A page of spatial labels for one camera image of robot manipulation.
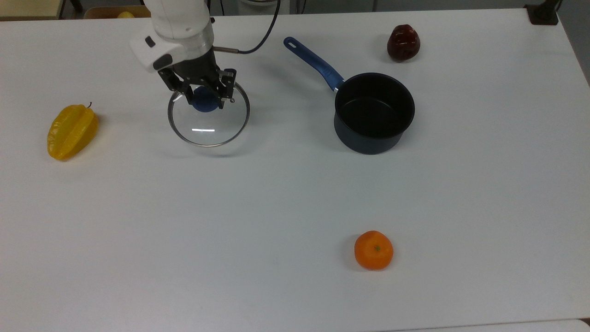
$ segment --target apple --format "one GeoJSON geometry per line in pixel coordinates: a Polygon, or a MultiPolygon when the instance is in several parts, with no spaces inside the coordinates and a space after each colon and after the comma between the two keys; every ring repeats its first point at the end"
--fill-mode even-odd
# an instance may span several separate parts
{"type": "Polygon", "coordinates": [[[395,27],[387,41],[387,53],[397,62],[416,56],[420,51],[420,38],[414,28],[408,24],[395,27]]]}

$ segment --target saucepan handle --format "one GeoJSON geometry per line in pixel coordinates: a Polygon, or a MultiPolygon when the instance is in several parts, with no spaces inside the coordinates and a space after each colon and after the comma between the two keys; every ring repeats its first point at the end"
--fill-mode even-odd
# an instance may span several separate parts
{"type": "Polygon", "coordinates": [[[307,62],[315,70],[317,70],[326,80],[330,88],[334,91],[344,83],[342,76],[325,62],[322,58],[317,56],[314,52],[310,51],[302,43],[298,42],[293,37],[287,37],[283,41],[285,47],[291,52],[295,53],[296,56],[300,57],[303,61],[307,62]]]}

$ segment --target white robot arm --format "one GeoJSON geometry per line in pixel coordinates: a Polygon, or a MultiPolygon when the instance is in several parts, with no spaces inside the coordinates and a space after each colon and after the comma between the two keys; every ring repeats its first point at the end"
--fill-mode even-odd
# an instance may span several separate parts
{"type": "Polygon", "coordinates": [[[192,102],[192,85],[205,86],[223,108],[232,97],[235,70],[220,70],[213,52],[213,29],[203,0],[145,0],[152,22],[129,44],[147,71],[157,71],[167,87],[192,102]]]}

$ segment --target orange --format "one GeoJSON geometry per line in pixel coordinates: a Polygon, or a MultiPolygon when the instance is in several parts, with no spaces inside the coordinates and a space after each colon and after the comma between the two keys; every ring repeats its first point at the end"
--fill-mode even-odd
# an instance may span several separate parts
{"type": "Polygon", "coordinates": [[[385,269],[394,257],[394,247],[387,236],[370,230],[355,242],[356,261],[365,269],[385,269]]]}

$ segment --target saucepan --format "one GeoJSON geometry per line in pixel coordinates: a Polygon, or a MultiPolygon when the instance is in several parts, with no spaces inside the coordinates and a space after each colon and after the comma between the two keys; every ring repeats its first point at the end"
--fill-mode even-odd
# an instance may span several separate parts
{"type": "Polygon", "coordinates": [[[346,81],[327,62],[293,37],[283,44],[316,69],[336,91],[334,129],[340,140],[361,154],[380,154],[398,143],[414,118],[414,99],[393,77],[363,73],[346,81]]]}

